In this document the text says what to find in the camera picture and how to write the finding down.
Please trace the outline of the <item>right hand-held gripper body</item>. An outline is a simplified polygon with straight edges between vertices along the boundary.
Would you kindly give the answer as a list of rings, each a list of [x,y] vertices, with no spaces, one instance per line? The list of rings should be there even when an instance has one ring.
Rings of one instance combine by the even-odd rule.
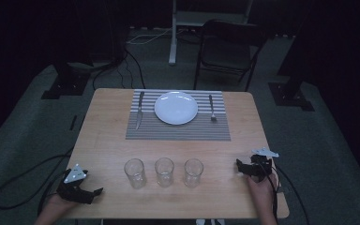
[[[255,176],[258,181],[262,181],[266,176],[272,173],[272,158],[278,157],[278,153],[266,149],[265,147],[252,150],[252,156],[250,157],[252,163],[252,175]]]

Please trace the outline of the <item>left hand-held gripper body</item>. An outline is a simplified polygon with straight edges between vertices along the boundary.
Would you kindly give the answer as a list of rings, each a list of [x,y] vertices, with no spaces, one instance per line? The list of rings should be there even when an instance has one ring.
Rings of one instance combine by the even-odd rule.
[[[94,198],[90,198],[87,191],[81,189],[81,183],[85,179],[80,179],[81,171],[83,169],[79,164],[75,164],[72,168],[67,169],[56,192],[62,199],[75,203],[91,204]]]

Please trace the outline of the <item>person's left hand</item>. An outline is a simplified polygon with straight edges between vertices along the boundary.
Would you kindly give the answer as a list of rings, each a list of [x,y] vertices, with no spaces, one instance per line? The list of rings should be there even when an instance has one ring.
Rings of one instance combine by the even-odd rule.
[[[58,194],[53,194],[44,206],[44,211],[49,212],[52,216],[61,217],[66,212],[77,206],[76,202],[62,199]]]

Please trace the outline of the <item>person's right hand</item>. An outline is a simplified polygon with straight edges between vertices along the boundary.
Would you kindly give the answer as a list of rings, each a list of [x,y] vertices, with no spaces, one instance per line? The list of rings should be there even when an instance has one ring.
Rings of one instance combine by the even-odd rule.
[[[274,201],[277,188],[277,177],[270,174],[261,182],[255,182],[250,176],[246,177],[249,193],[256,207],[270,207]]]

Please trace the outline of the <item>clear drinking glass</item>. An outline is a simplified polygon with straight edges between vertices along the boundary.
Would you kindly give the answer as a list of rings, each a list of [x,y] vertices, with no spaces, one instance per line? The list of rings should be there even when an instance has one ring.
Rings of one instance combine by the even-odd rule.
[[[167,157],[158,159],[155,163],[157,183],[162,188],[167,188],[173,183],[174,163]]]
[[[195,188],[200,184],[203,174],[203,163],[197,158],[191,158],[184,165],[184,183],[188,188]]]
[[[124,166],[124,172],[133,188],[139,189],[146,185],[144,164],[140,159],[130,159]]]

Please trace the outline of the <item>silver fork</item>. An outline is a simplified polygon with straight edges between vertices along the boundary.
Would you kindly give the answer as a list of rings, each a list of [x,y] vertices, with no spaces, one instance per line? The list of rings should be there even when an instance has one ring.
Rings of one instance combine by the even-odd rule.
[[[216,115],[215,115],[214,102],[213,102],[212,95],[209,95],[209,103],[210,103],[210,108],[211,108],[210,119],[211,119],[212,122],[215,123],[217,121],[217,118],[216,118]]]

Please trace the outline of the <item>grey striped placemat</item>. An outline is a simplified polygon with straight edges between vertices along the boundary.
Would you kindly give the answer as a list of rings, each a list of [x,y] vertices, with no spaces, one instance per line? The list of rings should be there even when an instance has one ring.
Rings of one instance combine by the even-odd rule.
[[[142,101],[142,122],[136,127],[139,94],[144,91]],[[169,125],[158,119],[155,114],[155,102],[161,95],[180,91],[191,95],[198,104],[196,117],[184,125]],[[211,121],[209,95],[212,95],[217,121]],[[127,140],[155,141],[224,141],[231,140],[223,93],[221,91],[201,90],[159,90],[136,89],[133,94],[127,123]]]

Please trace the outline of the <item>black stand with base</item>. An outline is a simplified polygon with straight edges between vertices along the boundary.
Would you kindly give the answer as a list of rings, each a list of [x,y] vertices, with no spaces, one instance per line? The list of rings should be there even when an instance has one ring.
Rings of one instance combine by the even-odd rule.
[[[301,91],[301,84],[308,76],[308,65],[303,47],[303,26],[315,0],[305,0],[306,4],[302,10],[303,17],[293,43],[282,65],[278,75],[287,75],[289,80],[283,82],[270,82],[271,95],[277,106],[299,107],[305,112],[314,112],[314,108]]]
[[[90,76],[125,59],[127,5],[122,0],[49,0],[45,53],[56,71],[44,99],[83,94]]]

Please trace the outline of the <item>silver table knife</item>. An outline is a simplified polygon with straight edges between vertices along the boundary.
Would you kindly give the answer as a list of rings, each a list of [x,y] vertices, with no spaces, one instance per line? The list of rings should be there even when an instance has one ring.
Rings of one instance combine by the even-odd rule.
[[[144,97],[144,91],[141,91],[141,93],[139,94],[138,112],[137,112],[135,129],[139,129],[141,122],[143,120],[143,97]]]

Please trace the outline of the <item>white round plate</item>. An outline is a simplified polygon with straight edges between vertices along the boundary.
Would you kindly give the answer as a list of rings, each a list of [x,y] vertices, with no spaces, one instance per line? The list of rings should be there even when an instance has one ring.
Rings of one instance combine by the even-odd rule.
[[[198,113],[197,101],[189,94],[172,91],[157,98],[154,111],[159,120],[169,125],[184,125]]]

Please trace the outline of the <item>black folding chair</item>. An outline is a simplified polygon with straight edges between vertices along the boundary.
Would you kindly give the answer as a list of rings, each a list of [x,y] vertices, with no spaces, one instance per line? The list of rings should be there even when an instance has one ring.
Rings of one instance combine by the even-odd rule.
[[[193,89],[197,88],[201,67],[245,75],[248,90],[259,54],[268,40],[267,31],[257,25],[222,20],[209,20],[201,28]]]

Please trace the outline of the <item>white metal stand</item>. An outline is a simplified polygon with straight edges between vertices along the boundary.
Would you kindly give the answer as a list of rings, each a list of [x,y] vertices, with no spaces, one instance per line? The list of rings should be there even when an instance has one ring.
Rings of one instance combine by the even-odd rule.
[[[178,26],[201,27],[205,22],[211,19],[247,23],[253,1],[254,0],[247,0],[247,5],[243,13],[224,13],[178,10],[177,0],[172,0],[172,39],[169,54],[169,65],[174,66],[176,64]]]

